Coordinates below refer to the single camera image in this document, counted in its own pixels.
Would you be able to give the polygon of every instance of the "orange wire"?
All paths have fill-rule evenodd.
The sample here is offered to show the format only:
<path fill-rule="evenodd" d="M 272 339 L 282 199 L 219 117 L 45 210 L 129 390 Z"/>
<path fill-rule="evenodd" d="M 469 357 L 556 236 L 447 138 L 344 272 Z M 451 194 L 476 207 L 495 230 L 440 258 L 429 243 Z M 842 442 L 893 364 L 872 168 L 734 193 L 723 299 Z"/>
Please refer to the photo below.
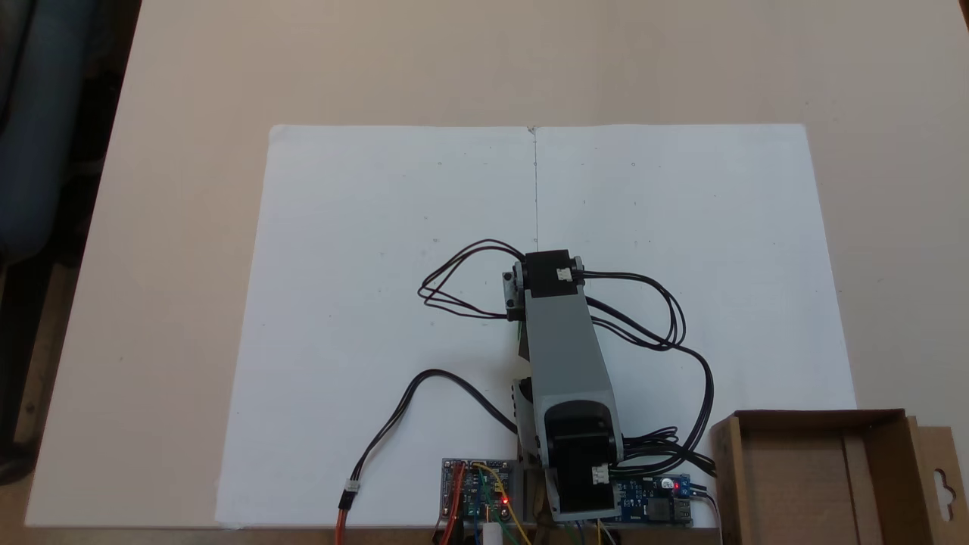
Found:
<path fill-rule="evenodd" d="M 440 543 L 442 545 L 447 544 L 448 540 L 451 539 L 451 532 L 454 531 L 454 521 L 457 520 L 457 505 L 461 498 L 461 490 L 464 484 L 464 462 L 461 462 L 461 468 L 454 475 L 454 492 L 453 498 L 451 499 L 451 517 L 448 520 L 448 525 L 444 528 L 444 535 L 441 537 Z"/>
<path fill-rule="evenodd" d="M 340 514 L 336 516 L 336 532 L 333 537 L 333 545 L 343 545 L 343 530 L 347 526 L 347 511 L 340 509 Z"/>

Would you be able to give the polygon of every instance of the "black wire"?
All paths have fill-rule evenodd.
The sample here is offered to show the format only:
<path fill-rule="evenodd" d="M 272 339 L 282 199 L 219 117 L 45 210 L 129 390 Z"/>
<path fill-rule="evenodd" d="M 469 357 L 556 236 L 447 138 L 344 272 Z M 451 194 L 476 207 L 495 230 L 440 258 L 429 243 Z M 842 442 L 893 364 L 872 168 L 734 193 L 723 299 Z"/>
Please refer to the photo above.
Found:
<path fill-rule="evenodd" d="M 697 488 L 697 485 L 690 485 L 690 486 L 693 488 Z M 713 514 L 716 515 L 717 517 L 717 527 L 721 528 L 721 525 L 723 523 L 720 520 L 720 507 L 717 506 L 717 500 L 713 499 L 713 496 L 707 494 L 706 492 L 693 491 L 693 496 L 700 497 L 710 502 L 710 505 L 713 506 Z"/>
<path fill-rule="evenodd" d="M 441 310 L 445 310 L 457 316 L 464 316 L 468 318 L 480 318 L 484 320 L 506 319 L 507 314 L 504 312 L 489 312 L 486 310 L 482 310 L 444 291 L 445 284 L 448 283 L 448 280 L 451 279 L 451 276 L 457 271 L 457 269 L 465 261 L 468 260 L 468 258 L 470 258 L 471 256 L 477 253 L 481 253 L 484 251 L 492 251 L 492 250 L 507 253 L 515 257 L 516 259 L 518 259 L 518 261 L 523 261 L 525 259 L 525 255 L 523 253 L 515 249 L 510 244 L 507 244 L 506 242 L 502 242 L 496 239 L 478 240 L 477 242 L 468 244 L 467 246 L 461 248 L 461 250 L 458 251 L 444 265 L 442 265 L 441 267 L 437 268 L 434 272 L 429 274 L 427 278 L 425 278 L 423 282 L 421 282 L 421 287 L 418 288 L 418 297 L 423 299 L 424 305 L 426 306 L 439 308 Z M 434 283 L 439 278 L 441 278 L 440 281 L 437 282 L 435 286 L 431 286 L 431 284 Z M 462 312 L 461 310 L 455 310 L 455 308 L 464 309 L 469 312 Z"/>
<path fill-rule="evenodd" d="M 360 456 L 359 461 L 357 461 L 357 465 L 354 466 L 353 473 L 351 473 L 350 475 L 350 478 L 352 480 L 355 480 L 355 481 L 359 480 L 360 474 L 363 472 L 363 465 L 366 463 L 367 457 L 370 456 L 370 451 L 372 451 L 374 447 L 376 447 L 377 444 L 380 443 L 381 439 L 383 439 L 384 436 L 386 436 L 387 433 L 393 428 L 393 426 L 400 421 L 400 418 L 404 415 L 404 412 L 407 410 L 407 407 L 411 404 L 411 399 L 414 397 L 414 393 L 417 391 L 418 386 L 420 386 L 422 382 L 424 382 L 426 379 L 432 376 L 442 376 L 444 378 L 451 380 L 452 382 L 454 382 L 455 384 L 463 388 L 465 392 L 470 394 L 471 397 L 475 399 L 475 401 L 480 403 L 481 406 L 484 407 L 484 410 L 486 410 L 487 413 L 490 414 L 495 420 L 497 420 L 502 426 L 504 426 L 505 428 L 508 428 L 508 430 L 511 433 L 515 433 L 515 434 L 518 433 L 518 428 L 515 425 L 515 423 L 509 420 L 508 417 L 506 417 L 504 414 L 502 414 L 497 407 L 491 404 L 491 402 L 488 401 L 487 398 L 485 398 L 485 396 L 482 395 L 481 392 L 479 392 L 474 386 L 469 384 L 466 380 L 457 376 L 454 373 L 441 370 L 441 369 L 424 370 L 418 373 L 418 375 L 415 376 L 413 380 L 411 380 L 411 383 L 407 385 L 407 389 L 404 391 L 404 396 L 400 399 L 400 403 L 397 404 L 397 408 L 393 410 L 393 414 L 391 415 L 390 419 L 380 429 L 380 431 L 377 432 L 376 435 L 374 435 L 373 440 L 370 441 L 370 444 L 367 445 L 366 450 L 363 451 L 363 455 Z"/>
<path fill-rule="evenodd" d="M 614 466 L 610 469 L 610 472 L 626 476 L 656 476 L 671 471 L 686 462 L 695 465 L 698 469 L 711 476 L 716 476 L 716 465 L 713 460 L 708 456 L 695 452 L 697 446 L 700 444 L 700 440 L 703 438 L 703 432 L 706 430 L 706 425 L 709 423 L 710 412 L 713 408 L 713 373 L 710 370 L 709 363 L 700 353 L 682 345 L 682 342 L 686 338 L 686 317 L 683 314 L 683 309 L 676 300 L 676 297 L 674 297 L 669 290 L 663 287 L 662 284 L 648 276 L 643 276 L 642 274 L 635 274 L 631 272 L 583 271 L 580 273 L 580 275 L 581 277 L 588 279 L 612 278 L 633 280 L 647 284 L 659 292 L 659 294 L 666 301 L 670 310 L 670 327 L 664 337 L 661 337 L 646 329 L 629 316 L 595 298 L 586 297 L 585 299 L 590 307 L 600 310 L 605 314 L 619 320 L 626 326 L 635 330 L 635 333 L 599 316 L 592 317 L 592 323 L 594 325 L 599 326 L 636 346 L 648 348 L 658 352 L 676 350 L 689 354 L 695 358 L 703 368 L 703 402 L 701 403 L 697 420 L 687 435 L 686 440 L 683 441 L 683 444 L 680 445 L 678 443 L 678 437 L 676 437 L 676 428 L 672 427 L 663 428 L 661 430 L 657 430 L 656 432 L 648 433 L 647 435 L 641 435 L 640 437 L 624 437 L 624 462 L 646 457 L 666 458 L 660 462 L 647 465 Z"/>

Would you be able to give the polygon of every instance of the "brown cardboard box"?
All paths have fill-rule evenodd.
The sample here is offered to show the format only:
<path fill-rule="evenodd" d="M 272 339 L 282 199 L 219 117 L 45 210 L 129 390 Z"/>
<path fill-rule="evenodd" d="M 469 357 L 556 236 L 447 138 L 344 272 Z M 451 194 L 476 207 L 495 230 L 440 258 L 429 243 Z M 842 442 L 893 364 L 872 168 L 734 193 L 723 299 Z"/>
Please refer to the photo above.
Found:
<path fill-rule="evenodd" d="M 741 410 L 711 437 L 725 545 L 969 543 L 949 428 L 902 409 Z M 948 521 L 936 470 L 954 495 Z"/>

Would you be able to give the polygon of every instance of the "blue circuit board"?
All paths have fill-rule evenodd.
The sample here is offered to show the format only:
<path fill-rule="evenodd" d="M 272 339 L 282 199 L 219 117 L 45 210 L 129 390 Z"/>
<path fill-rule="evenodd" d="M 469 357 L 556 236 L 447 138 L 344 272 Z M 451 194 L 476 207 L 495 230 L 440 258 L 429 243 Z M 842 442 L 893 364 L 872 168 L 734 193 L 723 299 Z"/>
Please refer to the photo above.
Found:
<path fill-rule="evenodd" d="M 662 475 L 612 480 L 619 489 L 622 515 L 603 522 L 614 524 L 647 524 L 656 526 L 690 526 L 692 488 L 690 475 Z"/>

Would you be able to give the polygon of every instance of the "white table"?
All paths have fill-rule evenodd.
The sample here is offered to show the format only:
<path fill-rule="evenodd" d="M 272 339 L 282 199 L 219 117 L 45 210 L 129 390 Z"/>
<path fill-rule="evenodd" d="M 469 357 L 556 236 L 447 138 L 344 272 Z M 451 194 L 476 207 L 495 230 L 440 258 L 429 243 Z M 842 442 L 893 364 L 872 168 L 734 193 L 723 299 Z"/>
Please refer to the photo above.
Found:
<path fill-rule="evenodd" d="M 969 454 L 954 0 L 145 0 L 27 522 L 210 527 L 272 125 L 804 123 L 859 404 Z"/>

